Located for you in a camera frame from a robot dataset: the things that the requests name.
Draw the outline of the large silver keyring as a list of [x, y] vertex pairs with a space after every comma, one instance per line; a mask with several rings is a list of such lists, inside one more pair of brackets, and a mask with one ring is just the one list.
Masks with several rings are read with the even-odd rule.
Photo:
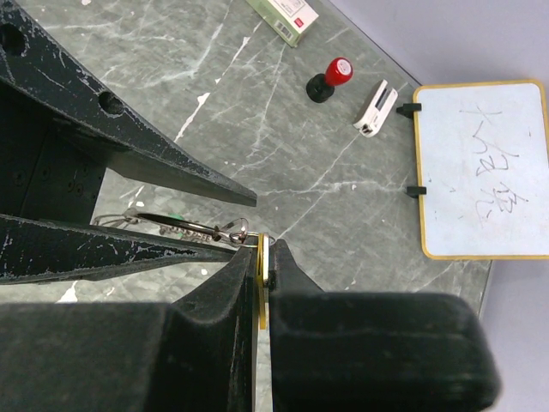
[[160, 228], [170, 232], [226, 245], [242, 245], [250, 235], [249, 222], [245, 218], [238, 218], [225, 225], [212, 227], [179, 217], [151, 213], [137, 213], [136, 219], [157, 224]]

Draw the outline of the yellow tagged key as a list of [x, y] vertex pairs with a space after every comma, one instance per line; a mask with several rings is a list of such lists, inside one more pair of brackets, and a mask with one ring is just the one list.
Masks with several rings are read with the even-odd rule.
[[257, 235], [256, 285], [258, 296], [258, 330], [256, 352], [255, 411], [272, 411], [270, 340], [268, 330], [268, 270], [270, 238]]

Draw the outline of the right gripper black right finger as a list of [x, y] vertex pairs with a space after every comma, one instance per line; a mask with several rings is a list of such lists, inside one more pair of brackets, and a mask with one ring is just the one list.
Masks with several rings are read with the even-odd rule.
[[501, 380], [480, 321], [452, 294], [326, 292], [271, 248], [276, 411], [481, 411]]

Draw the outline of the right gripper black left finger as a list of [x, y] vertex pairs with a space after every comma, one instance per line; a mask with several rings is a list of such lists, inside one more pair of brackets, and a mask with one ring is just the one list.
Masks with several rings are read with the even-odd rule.
[[256, 251], [171, 303], [1, 308], [4, 411], [251, 411]]

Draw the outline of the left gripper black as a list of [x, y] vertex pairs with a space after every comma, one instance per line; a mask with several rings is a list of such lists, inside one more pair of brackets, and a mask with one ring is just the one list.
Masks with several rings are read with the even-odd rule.
[[3, 1], [1, 283], [99, 281], [231, 260], [235, 251], [217, 245], [62, 223], [91, 221], [103, 166], [144, 183], [256, 206], [254, 191], [186, 153], [22, 6]]

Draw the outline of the silver keys bunch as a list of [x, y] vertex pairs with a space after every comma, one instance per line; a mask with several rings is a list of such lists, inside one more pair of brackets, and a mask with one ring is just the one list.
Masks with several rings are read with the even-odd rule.
[[[126, 209], [122, 214], [98, 215], [93, 218], [92, 224], [95, 226], [114, 227], [114, 228], [120, 228], [120, 229], [135, 227], [143, 223], [154, 224], [146, 221], [137, 220], [136, 219], [137, 213], [146, 213], [146, 212], [140, 212], [135, 208], [129, 208], [129, 209]], [[181, 233], [170, 232], [166, 229], [160, 228], [157, 224], [154, 224], [154, 225], [158, 227], [160, 236], [173, 235], [173, 236], [178, 236], [180, 239], [188, 240], [188, 241], [209, 242], [209, 241], [199, 240], [197, 238], [192, 238], [190, 236], [185, 236], [185, 235], [182, 235]]]

